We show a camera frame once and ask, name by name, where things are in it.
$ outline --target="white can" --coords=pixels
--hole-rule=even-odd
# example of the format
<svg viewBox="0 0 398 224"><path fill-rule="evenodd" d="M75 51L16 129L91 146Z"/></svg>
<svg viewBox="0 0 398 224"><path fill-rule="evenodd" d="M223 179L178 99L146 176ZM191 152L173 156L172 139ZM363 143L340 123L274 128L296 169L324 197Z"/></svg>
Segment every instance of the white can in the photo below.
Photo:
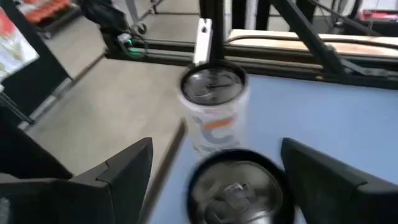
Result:
<svg viewBox="0 0 398 224"><path fill-rule="evenodd" d="M212 74L221 83L218 86L209 86L209 73L215 70L222 71ZM188 79L191 79L190 82L199 82L195 91L200 96L187 93L184 86ZM201 155L247 146L246 108L249 88L248 77L240 67L225 61L199 65L185 72L179 85L178 98L183 106L188 134L194 148Z"/></svg>

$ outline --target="table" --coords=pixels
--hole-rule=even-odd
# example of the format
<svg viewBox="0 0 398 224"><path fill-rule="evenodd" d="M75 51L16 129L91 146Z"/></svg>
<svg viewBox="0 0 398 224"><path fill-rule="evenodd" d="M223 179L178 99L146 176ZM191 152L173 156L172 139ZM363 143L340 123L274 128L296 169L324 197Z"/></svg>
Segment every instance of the table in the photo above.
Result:
<svg viewBox="0 0 398 224"><path fill-rule="evenodd" d="M228 37L233 38L241 35L297 37L297 34L294 32L240 30L240 29L232 30ZM394 44L398 46L398 37L368 37L368 36L336 35L336 34L319 34L319 37L322 40L327 40L327 39L367 40L371 42ZM307 47L301 41L246 39L246 40L235 40L230 44L255 46L255 47L273 47L277 49L307 50ZM373 46L359 45L359 44L332 43L332 42L327 42L327 44L334 46L336 51L341 54L371 55L371 56L383 56L383 57L393 57L393 58L398 57L398 50L395 49L386 49L383 47L373 47Z"/></svg>
<svg viewBox="0 0 398 224"><path fill-rule="evenodd" d="M282 168L280 144L290 137L398 184L391 169L398 157L398 91L257 75L249 85L248 149ZM186 186L200 159L185 135L147 223L189 223ZM297 220L305 223L300 212Z"/></svg>

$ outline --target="blue table surface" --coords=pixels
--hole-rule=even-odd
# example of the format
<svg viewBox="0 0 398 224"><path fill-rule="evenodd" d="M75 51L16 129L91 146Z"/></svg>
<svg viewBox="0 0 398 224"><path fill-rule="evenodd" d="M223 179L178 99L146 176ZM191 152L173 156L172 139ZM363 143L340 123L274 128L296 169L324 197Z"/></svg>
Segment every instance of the blue table surface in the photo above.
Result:
<svg viewBox="0 0 398 224"><path fill-rule="evenodd" d="M249 149L283 168L280 144L290 137L398 184L398 91L257 75L249 85ZM189 223L185 192L201 159L186 136L149 223Z"/></svg>

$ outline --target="can lid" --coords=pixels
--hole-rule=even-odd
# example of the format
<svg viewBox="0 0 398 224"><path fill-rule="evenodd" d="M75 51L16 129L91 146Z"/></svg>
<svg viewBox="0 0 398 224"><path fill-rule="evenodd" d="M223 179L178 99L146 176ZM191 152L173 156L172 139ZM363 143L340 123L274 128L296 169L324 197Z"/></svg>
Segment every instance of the can lid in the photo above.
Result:
<svg viewBox="0 0 398 224"><path fill-rule="evenodd" d="M182 83L185 97L200 105L218 105L236 98L243 90L242 79L228 67L191 73Z"/></svg>

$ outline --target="concrete floor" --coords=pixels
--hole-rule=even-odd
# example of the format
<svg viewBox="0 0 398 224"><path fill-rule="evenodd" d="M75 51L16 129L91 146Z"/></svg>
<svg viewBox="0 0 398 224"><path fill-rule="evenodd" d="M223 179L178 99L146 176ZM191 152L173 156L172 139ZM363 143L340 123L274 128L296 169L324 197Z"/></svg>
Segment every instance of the concrete floor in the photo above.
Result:
<svg viewBox="0 0 398 224"><path fill-rule="evenodd" d="M123 9L122 1L116 0L116 4ZM149 0L136 2L140 13L149 7ZM331 0L321 2L330 5ZM198 12L198 1L165 0L158 9ZM197 19L149 15L144 19L146 37L194 41ZM273 17L269 29L287 31L289 27L282 18ZM84 17L48 40L47 45L72 77L104 49L97 26ZM102 59L28 134L74 174L150 136L154 139L154 174L180 122L175 87L183 69Z"/></svg>

